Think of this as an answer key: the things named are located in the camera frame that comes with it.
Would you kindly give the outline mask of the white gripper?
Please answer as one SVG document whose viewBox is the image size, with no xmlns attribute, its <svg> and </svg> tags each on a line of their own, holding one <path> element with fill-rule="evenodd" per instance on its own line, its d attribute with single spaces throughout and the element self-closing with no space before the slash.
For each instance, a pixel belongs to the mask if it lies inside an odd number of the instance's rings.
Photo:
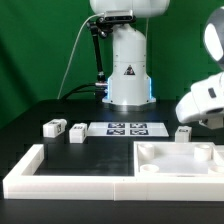
<svg viewBox="0 0 224 224">
<path fill-rule="evenodd" d="M 177 104 L 180 123 L 198 121 L 209 129 L 224 128 L 224 72 L 196 82 Z"/>
</svg>

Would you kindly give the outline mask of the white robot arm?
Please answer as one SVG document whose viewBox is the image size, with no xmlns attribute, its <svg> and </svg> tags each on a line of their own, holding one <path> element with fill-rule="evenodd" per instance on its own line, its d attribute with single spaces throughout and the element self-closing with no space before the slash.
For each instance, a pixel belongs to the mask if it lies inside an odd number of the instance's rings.
<svg viewBox="0 0 224 224">
<path fill-rule="evenodd" d="M 113 72 L 107 81 L 103 101 L 117 109 L 139 109 L 154 101 L 151 82 L 146 74 L 146 37 L 130 26 L 137 18 L 160 16 L 170 0 L 90 0 L 98 16 L 99 33 L 113 34 Z M 191 86 L 177 104 L 180 123 L 224 127 L 224 72 L 212 75 Z"/>
</svg>

